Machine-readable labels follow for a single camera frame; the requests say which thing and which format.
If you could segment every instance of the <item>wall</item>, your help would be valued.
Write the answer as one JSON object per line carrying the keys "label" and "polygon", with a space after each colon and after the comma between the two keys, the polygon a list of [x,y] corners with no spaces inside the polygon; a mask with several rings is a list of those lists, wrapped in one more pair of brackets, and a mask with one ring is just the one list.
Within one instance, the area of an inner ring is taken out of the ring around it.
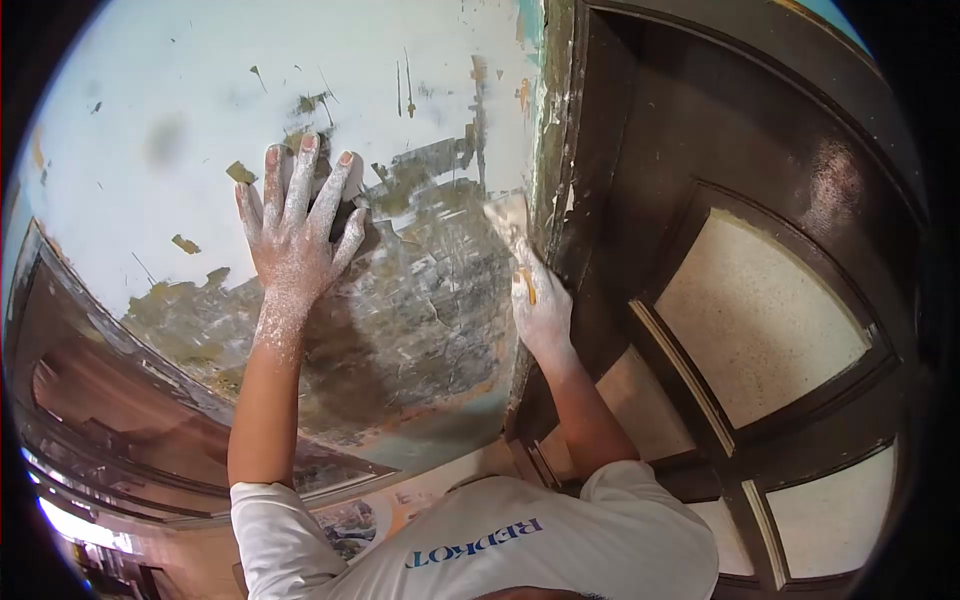
{"label": "wall", "polygon": [[227,169],[262,178],[269,144],[323,132],[332,156],[359,155],[348,198],[372,218],[310,323],[300,432],[433,467],[502,421],[509,255],[482,204],[527,185],[541,27],[528,0],[115,0],[35,117],[14,211],[115,319],[231,401],[262,290]]}

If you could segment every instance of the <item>person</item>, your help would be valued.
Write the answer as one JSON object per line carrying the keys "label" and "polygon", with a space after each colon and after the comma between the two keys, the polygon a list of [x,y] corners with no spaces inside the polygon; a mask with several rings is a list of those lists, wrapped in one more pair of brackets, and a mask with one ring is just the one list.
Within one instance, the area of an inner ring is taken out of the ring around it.
{"label": "person", "polygon": [[231,519],[250,598],[561,600],[710,598],[718,574],[712,533],[661,487],[597,393],[570,343],[572,300],[526,244],[514,275],[516,329],[550,386],[580,497],[511,477],[452,492],[347,565],[293,490],[303,327],[313,302],[363,241],[366,209],[328,242],[352,164],[344,153],[312,209],[318,138],[303,137],[283,196],[281,163],[266,155],[262,218],[252,192],[235,196],[263,308],[228,447]]}

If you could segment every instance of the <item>dark brown door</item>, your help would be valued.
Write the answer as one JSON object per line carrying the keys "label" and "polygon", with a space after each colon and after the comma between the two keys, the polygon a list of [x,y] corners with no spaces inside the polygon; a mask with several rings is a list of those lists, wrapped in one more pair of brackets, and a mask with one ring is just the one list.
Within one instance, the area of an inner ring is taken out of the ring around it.
{"label": "dark brown door", "polygon": [[[925,394],[921,211],[810,82],[618,9],[577,19],[555,260],[578,289],[574,343],[608,402],[634,404],[614,411],[662,484],[714,528],[715,597],[841,595],[896,504]],[[553,419],[534,367],[516,434],[535,445]]]}

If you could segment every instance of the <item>white t-shirt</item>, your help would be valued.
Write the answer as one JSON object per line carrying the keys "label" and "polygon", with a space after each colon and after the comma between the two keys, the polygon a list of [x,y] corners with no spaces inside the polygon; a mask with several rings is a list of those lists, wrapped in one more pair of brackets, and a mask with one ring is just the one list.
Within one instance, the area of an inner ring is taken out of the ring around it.
{"label": "white t-shirt", "polygon": [[475,481],[350,566],[289,488],[239,483],[230,497],[251,600],[469,600],[516,586],[703,600],[717,580],[713,534],[642,462],[598,469],[580,499]]}

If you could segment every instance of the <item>teal paint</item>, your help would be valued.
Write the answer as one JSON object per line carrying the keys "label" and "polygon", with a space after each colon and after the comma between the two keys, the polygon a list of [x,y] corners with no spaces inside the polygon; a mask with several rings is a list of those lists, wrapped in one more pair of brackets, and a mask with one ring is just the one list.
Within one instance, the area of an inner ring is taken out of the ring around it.
{"label": "teal paint", "polygon": [[540,0],[517,0],[516,6],[521,19],[521,27],[518,29],[523,41],[531,44],[533,50],[539,51],[543,42],[543,6],[540,5]]}
{"label": "teal paint", "polygon": [[433,415],[403,423],[394,431],[380,431],[375,441],[349,452],[406,473],[428,471],[492,444],[503,427],[508,393],[499,387],[456,408],[441,405]]}
{"label": "teal paint", "polygon": [[797,0],[797,2],[819,14],[827,23],[840,30],[845,36],[855,42],[856,45],[863,48],[864,52],[870,54],[870,49],[867,48],[867,44],[863,43],[860,36],[856,34],[853,25],[851,25],[847,17],[844,16],[843,13],[840,12],[840,9],[830,0]]}

